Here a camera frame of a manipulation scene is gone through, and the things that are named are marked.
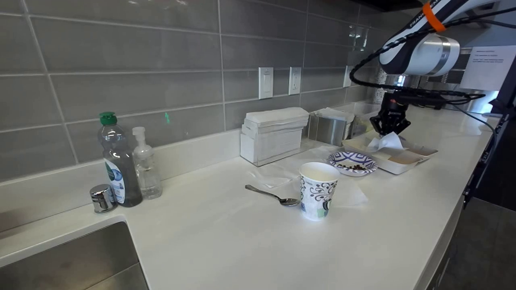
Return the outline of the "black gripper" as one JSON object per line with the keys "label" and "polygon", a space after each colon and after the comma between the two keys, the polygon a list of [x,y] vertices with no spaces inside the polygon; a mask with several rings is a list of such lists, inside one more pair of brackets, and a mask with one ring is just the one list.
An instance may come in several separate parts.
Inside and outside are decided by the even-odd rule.
{"label": "black gripper", "polygon": [[408,101],[402,93],[387,91],[384,94],[381,111],[379,111],[381,122],[376,119],[369,119],[369,122],[373,128],[381,135],[385,135],[382,127],[395,127],[393,131],[400,133],[411,125],[411,120],[406,119],[406,109],[408,109]]}

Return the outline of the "robot arm white and black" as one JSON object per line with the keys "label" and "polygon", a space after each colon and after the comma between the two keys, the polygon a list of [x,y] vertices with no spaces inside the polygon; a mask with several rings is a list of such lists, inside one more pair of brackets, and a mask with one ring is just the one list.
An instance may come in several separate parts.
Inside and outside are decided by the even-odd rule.
{"label": "robot arm white and black", "polygon": [[[492,22],[493,15],[513,12],[502,7],[476,14],[481,6],[495,4],[498,0],[427,0],[421,11],[397,33],[393,33],[373,57],[379,59],[387,73],[443,75],[458,61],[461,44],[447,36],[445,30],[469,22]],[[460,90],[429,90],[418,86],[385,85],[381,111],[371,117],[373,127],[381,135],[400,133],[408,125],[410,104],[458,106],[477,98],[477,93]]]}

